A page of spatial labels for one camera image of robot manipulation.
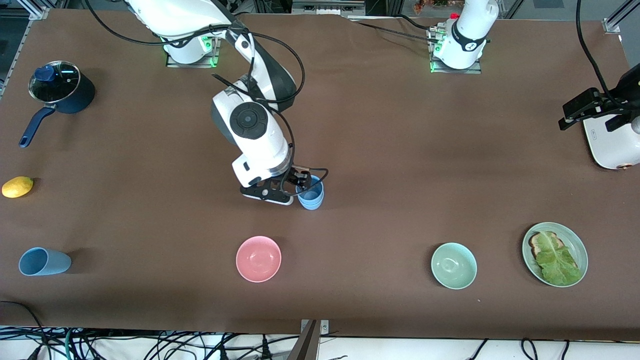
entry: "blue lid knob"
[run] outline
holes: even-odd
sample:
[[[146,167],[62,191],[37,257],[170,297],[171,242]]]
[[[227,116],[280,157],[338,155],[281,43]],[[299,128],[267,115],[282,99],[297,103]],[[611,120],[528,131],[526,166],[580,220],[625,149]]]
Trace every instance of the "blue lid knob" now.
[[[51,65],[44,65],[35,70],[33,77],[39,81],[52,81],[56,77],[56,71]]]

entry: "lettuce leaf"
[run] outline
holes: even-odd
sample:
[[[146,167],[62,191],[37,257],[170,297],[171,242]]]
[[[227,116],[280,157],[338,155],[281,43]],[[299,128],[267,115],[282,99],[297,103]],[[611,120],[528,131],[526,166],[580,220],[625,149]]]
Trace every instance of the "lettuce leaf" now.
[[[542,269],[542,277],[553,285],[575,284],[582,274],[574,265],[575,260],[566,246],[558,246],[556,237],[550,231],[540,232],[536,245],[541,250],[536,262]]]

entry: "toast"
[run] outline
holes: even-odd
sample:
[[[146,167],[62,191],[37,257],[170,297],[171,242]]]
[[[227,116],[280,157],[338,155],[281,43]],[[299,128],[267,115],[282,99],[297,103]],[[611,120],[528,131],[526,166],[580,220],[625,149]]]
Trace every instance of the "toast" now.
[[[551,238],[553,238],[553,240],[556,241],[558,247],[564,247],[566,246],[562,240],[560,240],[558,238],[558,235],[552,231],[547,231],[547,233],[549,233],[551,235]],[[533,253],[533,257],[536,258],[538,256],[538,254],[540,253],[540,247],[537,244],[538,238],[540,237],[540,233],[535,234],[534,236],[531,236],[531,239],[529,239],[529,246],[531,246],[531,252]],[[573,265],[577,268],[578,264],[575,263],[575,261],[573,262]]]

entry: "plate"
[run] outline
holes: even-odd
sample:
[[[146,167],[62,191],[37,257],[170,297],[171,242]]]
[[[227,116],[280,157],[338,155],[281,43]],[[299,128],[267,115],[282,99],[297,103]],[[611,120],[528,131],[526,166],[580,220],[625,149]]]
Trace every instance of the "plate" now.
[[[536,233],[540,233],[542,231],[552,231],[558,235],[558,238],[562,240],[564,246],[569,248],[569,253],[573,256],[573,260],[576,265],[578,265],[578,269],[582,276],[576,282],[571,285],[553,285],[552,283],[544,280],[542,278],[542,269],[538,266],[536,259],[533,257],[533,251],[531,250],[531,246],[529,245],[529,240]],[[587,249],[584,248],[584,244],[582,240],[568,227],[557,224],[555,222],[541,222],[539,224],[533,225],[527,234],[524,236],[524,240],[522,240],[522,257],[524,258],[525,264],[527,264],[527,268],[531,271],[533,275],[535,275],[540,281],[544,282],[547,285],[555,286],[556,288],[568,288],[570,286],[576,285],[578,282],[584,278],[585,274],[587,274],[587,268],[589,266],[589,258],[587,257]]]

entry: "yellow lemon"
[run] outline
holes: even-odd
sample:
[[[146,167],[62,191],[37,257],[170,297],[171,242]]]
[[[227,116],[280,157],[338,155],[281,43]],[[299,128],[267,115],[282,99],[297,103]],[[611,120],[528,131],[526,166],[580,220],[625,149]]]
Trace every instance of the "yellow lemon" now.
[[[26,176],[14,177],[2,185],[2,194],[5,197],[21,197],[31,191],[33,179]]]

